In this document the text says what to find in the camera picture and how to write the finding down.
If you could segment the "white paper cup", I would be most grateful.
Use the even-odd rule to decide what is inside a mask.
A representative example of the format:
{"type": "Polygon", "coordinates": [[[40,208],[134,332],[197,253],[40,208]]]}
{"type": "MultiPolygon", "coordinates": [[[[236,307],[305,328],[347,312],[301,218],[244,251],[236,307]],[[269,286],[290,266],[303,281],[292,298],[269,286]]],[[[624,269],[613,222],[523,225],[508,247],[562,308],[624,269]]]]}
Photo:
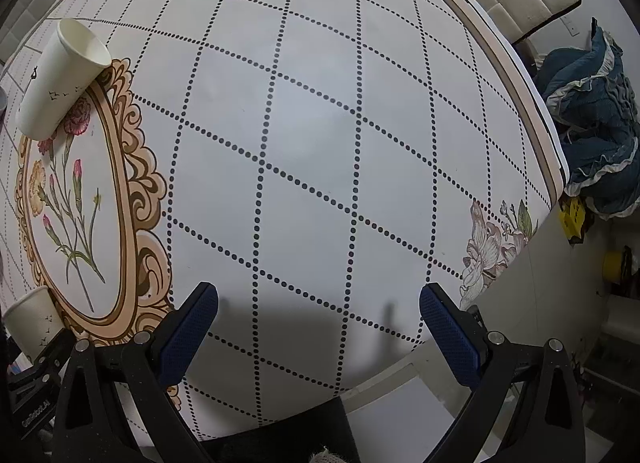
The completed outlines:
{"type": "Polygon", "coordinates": [[[49,289],[37,287],[14,303],[3,318],[11,339],[30,361],[37,360],[44,348],[64,329],[49,289]]]}
{"type": "Polygon", "coordinates": [[[87,87],[112,63],[100,38],[74,19],[58,21],[36,63],[16,125],[35,141],[51,137],[87,87]]]}

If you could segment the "blue ruffled cloth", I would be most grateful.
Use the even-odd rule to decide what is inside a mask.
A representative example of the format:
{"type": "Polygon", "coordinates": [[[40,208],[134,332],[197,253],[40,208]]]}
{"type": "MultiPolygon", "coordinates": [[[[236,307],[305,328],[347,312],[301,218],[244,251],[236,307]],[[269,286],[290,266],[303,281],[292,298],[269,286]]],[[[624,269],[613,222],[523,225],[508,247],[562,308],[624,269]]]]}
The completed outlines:
{"type": "Polygon", "coordinates": [[[535,85],[568,165],[564,192],[603,219],[639,209],[639,109],[623,49],[591,21],[590,47],[550,51],[535,85]]]}

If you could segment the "yellow black tool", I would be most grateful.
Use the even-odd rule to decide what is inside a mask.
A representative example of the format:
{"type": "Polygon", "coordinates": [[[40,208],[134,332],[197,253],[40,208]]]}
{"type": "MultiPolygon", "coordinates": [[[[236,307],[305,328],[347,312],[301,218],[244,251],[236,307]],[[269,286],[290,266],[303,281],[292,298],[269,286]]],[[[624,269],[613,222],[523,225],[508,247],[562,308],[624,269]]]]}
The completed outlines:
{"type": "Polygon", "coordinates": [[[559,201],[559,218],[565,238],[570,244],[584,241],[584,226],[587,212],[582,200],[577,196],[563,194],[559,201]]]}

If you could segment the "floral patterned table mat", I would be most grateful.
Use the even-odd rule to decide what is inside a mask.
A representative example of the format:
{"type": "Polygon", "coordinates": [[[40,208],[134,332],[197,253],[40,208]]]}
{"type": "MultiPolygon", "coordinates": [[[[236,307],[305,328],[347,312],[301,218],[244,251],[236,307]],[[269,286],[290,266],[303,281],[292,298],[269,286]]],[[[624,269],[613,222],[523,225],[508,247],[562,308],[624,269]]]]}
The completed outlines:
{"type": "Polygon", "coordinates": [[[552,119],[475,0],[54,0],[1,34],[1,302],[49,287],[98,344],[198,283],[170,395],[209,440],[352,391],[467,306],[565,186],[552,119]],[[51,137],[16,125],[58,21],[112,63],[51,137]]]}

